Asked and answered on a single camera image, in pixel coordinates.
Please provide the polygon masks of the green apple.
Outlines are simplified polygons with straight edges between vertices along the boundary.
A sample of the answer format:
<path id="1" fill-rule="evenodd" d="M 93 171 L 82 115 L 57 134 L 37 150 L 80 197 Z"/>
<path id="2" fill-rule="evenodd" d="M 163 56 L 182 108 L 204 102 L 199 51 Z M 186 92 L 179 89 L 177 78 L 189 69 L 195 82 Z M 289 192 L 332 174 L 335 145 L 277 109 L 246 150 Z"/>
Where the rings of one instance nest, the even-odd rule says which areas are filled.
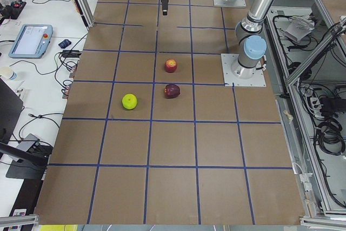
<path id="1" fill-rule="evenodd" d="M 125 94 L 122 98 L 122 106 L 127 110 L 132 110 L 137 107 L 138 100 L 134 94 Z"/>

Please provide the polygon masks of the red yellow apple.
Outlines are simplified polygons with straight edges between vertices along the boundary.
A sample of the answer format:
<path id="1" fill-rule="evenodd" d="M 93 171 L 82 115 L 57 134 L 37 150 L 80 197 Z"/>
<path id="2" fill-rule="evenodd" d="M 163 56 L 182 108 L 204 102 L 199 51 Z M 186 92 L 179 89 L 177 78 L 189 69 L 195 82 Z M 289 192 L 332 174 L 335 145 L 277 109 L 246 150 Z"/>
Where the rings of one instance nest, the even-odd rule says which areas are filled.
<path id="1" fill-rule="evenodd" d="M 173 73 L 177 69 L 177 61 L 175 59 L 168 59 L 164 64 L 164 70 L 168 73 Z"/>

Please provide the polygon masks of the white paper cup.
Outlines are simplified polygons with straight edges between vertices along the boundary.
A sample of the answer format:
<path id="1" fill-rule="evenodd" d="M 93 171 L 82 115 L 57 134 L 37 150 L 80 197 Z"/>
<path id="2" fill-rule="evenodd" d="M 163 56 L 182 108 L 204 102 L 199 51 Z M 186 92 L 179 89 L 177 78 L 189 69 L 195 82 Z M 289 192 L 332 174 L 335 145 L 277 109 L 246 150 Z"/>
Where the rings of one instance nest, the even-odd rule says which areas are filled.
<path id="1" fill-rule="evenodd" d="M 10 67 L 1 67 L 0 75 L 7 80 L 14 80 L 17 74 Z"/>

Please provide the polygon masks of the dark red apple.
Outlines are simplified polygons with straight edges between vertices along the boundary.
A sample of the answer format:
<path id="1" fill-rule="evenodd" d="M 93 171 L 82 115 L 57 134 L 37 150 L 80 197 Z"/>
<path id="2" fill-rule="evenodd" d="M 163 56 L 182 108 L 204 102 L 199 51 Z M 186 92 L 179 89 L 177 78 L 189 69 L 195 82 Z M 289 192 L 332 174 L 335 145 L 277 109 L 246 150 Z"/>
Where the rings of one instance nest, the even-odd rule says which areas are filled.
<path id="1" fill-rule="evenodd" d="M 175 84 L 167 84 L 164 88 L 165 98 L 176 98 L 180 95 L 180 87 Z"/>

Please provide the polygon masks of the black monitor stand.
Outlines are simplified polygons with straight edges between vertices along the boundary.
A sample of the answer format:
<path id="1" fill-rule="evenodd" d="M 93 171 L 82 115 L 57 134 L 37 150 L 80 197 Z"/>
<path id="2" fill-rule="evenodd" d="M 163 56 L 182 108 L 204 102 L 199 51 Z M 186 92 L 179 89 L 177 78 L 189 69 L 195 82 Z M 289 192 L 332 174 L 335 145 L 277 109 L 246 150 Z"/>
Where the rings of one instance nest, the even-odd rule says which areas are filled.
<path id="1" fill-rule="evenodd" d="M 40 180 L 46 172 L 52 146 L 33 134 L 22 140 L 11 139 L 23 108 L 23 101 L 1 81 L 1 155 L 12 161 L 6 177 Z"/>

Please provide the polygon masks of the black electronics board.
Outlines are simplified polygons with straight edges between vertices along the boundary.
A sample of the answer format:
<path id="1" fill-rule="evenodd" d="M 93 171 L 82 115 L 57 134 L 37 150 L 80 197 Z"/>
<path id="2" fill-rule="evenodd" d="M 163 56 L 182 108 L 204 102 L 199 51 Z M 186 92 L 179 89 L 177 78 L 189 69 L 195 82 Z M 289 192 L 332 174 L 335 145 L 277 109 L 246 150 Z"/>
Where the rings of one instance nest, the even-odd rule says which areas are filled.
<path id="1" fill-rule="evenodd" d="M 17 19 L 24 7 L 26 6 L 25 1 L 11 2 L 10 5 L 3 6 L 1 4 L 1 16 L 4 19 Z"/>

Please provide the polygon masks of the near teach pendant tablet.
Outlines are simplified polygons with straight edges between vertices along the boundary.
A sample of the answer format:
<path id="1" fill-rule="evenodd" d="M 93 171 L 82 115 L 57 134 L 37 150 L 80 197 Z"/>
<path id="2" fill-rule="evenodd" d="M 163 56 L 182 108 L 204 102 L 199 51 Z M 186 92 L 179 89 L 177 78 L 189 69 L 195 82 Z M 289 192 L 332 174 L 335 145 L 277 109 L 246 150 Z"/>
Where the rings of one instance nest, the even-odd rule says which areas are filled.
<path id="1" fill-rule="evenodd" d="M 40 59 L 46 52 L 53 27 L 50 24 L 25 24 L 19 31 L 12 48 L 10 58 Z"/>

